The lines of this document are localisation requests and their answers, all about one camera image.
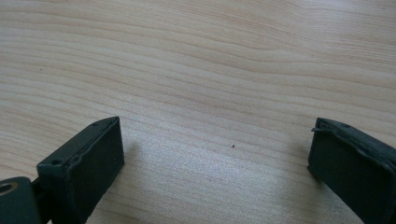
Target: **table surface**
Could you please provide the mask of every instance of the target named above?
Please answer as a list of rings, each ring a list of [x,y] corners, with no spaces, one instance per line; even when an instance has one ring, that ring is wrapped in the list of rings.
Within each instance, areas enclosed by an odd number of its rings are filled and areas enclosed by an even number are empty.
[[[120,116],[88,223],[361,223],[307,172],[317,117],[396,147],[396,2],[0,1],[0,179]]]

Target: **wooden table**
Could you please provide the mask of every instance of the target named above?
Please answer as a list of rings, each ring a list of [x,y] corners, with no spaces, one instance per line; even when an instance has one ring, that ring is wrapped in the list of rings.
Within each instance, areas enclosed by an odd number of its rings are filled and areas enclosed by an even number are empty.
[[[0,1],[0,179],[120,116],[88,223],[361,223],[307,172],[317,117],[396,147],[396,2]]]

